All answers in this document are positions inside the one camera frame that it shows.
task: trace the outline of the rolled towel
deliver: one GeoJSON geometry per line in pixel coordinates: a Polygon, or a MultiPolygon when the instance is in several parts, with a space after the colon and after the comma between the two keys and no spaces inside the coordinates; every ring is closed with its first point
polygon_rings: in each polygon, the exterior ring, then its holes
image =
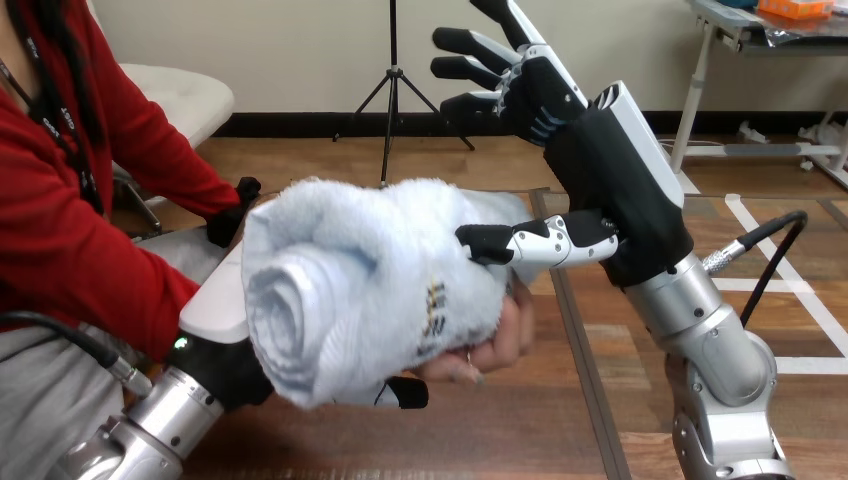
{"type": "MultiPolygon", "coordinates": [[[[308,179],[251,211],[246,313],[276,392],[314,408],[491,338],[509,271],[468,260],[454,232],[531,218],[514,195],[429,179],[382,190],[308,179]]],[[[529,284],[537,272],[517,273],[529,284]]]]}

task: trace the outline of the wooden floor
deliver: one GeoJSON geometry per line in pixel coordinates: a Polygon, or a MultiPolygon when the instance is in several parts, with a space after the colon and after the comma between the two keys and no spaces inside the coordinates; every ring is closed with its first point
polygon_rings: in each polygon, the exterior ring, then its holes
{"type": "MultiPolygon", "coordinates": [[[[452,138],[397,139],[389,181],[438,177],[471,189],[561,190],[538,148],[511,138],[472,141],[475,152],[452,138]]],[[[199,152],[228,181],[255,176],[265,190],[309,176],[376,186],[382,140],[211,139],[199,152]]],[[[846,192],[818,170],[801,170],[797,159],[694,159],[684,171],[704,195],[686,201],[701,256],[744,231],[725,194],[742,195],[759,222],[807,210],[810,226],[789,262],[848,328],[848,232],[818,202],[833,200],[848,213],[846,192]]],[[[566,211],[568,200],[550,194],[544,203],[549,211],[566,211]]],[[[165,229],[202,223],[170,204],[156,211],[165,229]]],[[[117,214],[115,223],[141,229],[128,214],[117,214]]],[[[753,279],[765,264],[765,256],[752,251],[721,276],[753,279]]],[[[661,352],[599,267],[568,275],[632,477],[682,478],[668,435],[671,396],[661,352]]],[[[304,413],[272,400],[225,418],[188,462],[189,478],[606,478],[550,277],[532,290],[539,343],[516,369],[482,387],[434,386],[431,405],[420,412],[332,407],[304,413]]],[[[746,292],[725,294],[739,309],[747,299],[746,292]]],[[[767,293],[750,328],[780,357],[841,356],[793,293],[767,293]]],[[[844,375],[781,375],[771,415],[798,478],[848,478],[846,402],[844,375]]]]}

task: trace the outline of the light stand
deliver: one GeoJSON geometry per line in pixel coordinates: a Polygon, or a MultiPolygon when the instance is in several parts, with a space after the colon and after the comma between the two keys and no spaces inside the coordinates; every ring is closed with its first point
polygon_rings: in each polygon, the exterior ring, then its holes
{"type": "MultiPolygon", "coordinates": [[[[392,127],[400,126],[400,116],[398,115],[398,93],[397,93],[398,92],[398,79],[402,80],[403,83],[405,83],[410,89],[412,89],[412,91],[415,92],[416,95],[418,95],[418,98],[420,98],[421,101],[426,103],[427,106],[430,107],[431,110],[433,110],[433,113],[435,113],[436,116],[438,116],[444,122],[446,127],[450,127],[450,124],[442,116],[441,112],[439,112],[439,109],[437,109],[429,100],[427,100],[427,97],[425,97],[424,94],[421,93],[421,91],[418,90],[415,87],[415,85],[412,84],[411,81],[409,81],[409,79],[403,73],[403,70],[400,67],[398,67],[398,61],[397,61],[397,0],[390,0],[390,3],[389,3],[389,25],[390,25],[390,28],[391,28],[391,37],[392,37],[391,38],[392,66],[391,66],[391,68],[386,70],[386,76],[383,77],[383,80],[380,81],[379,84],[377,84],[377,88],[375,88],[374,91],[371,92],[371,95],[368,95],[368,98],[366,98],[365,101],[362,102],[362,105],[359,106],[359,108],[356,110],[356,112],[350,117],[350,119],[347,122],[347,124],[353,123],[356,120],[356,117],[358,117],[359,114],[362,113],[362,110],[365,109],[365,107],[377,95],[377,92],[379,92],[380,89],[383,88],[383,85],[385,85],[387,82],[389,83],[389,85],[390,85],[389,86],[389,121],[388,121],[388,125],[386,127],[386,143],[385,143],[385,146],[383,147],[383,173],[380,176],[380,185],[383,186],[383,187],[386,186],[386,171],[388,170],[388,167],[389,167],[389,151],[391,150],[391,147],[392,147],[392,127]]],[[[336,135],[333,137],[334,142],[337,141],[339,138],[341,138],[341,136],[342,136],[341,132],[343,130],[344,129],[340,130],[339,133],[336,133],[336,135]]],[[[472,150],[472,151],[474,150],[474,145],[472,145],[471,142],[469,142],[467,138],[465,138],[461,133],[457,133],[456,135],[463,142],[465,142],[466,145],[468,145],[468,148],[470,150],[472,150]]]]}

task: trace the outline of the baseboard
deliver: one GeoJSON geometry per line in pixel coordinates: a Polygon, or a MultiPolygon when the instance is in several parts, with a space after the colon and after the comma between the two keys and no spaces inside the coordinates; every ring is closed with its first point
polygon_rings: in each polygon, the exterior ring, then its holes
{"type": "MultiPolygon", "coordinates": [[[[674,135],[680,124],[679,111],[644,112],[651,129],[657,135],[674,135]]],[[[794,135],[801,128],[819,123],[824,112],[700,112],[695,118],[695,135],[734,134],[739,125],[749,121],[751,128],[767,135],[794,135]]],[[[336,133],[345,137],[382,137],[386,134],[387,114],[363,113],[349,123],[350,113],[236,113],[214,136],[244,138],[332,138],[336,133]]],[[[844,122],[848,113],[840,112],[834,119],[844,122]]],[[[508,135],[497,121],[481,118],[457,125],[466,136],[508,135]]],[[[400,137],[446,137],[456,130],[433,113],[402,113],[393,134],[400,137]]]]}

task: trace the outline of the red sleeve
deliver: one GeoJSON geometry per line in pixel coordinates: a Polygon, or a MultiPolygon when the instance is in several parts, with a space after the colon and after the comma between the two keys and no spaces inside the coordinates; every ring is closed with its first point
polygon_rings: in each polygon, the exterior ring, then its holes
{"type": "Polygon", "coordinates": [[[97,215],[29,152],[0,146],[0,285],[161,361],[197,285],[97,215]]]}
{"type": "Polygon", "coordinates": [[[82,21],[115,162],[145,189],[209,218],[239,204],[238,194],[191,148],[158,104],[147,100],[112,55],[82,4],[82,21]]]}

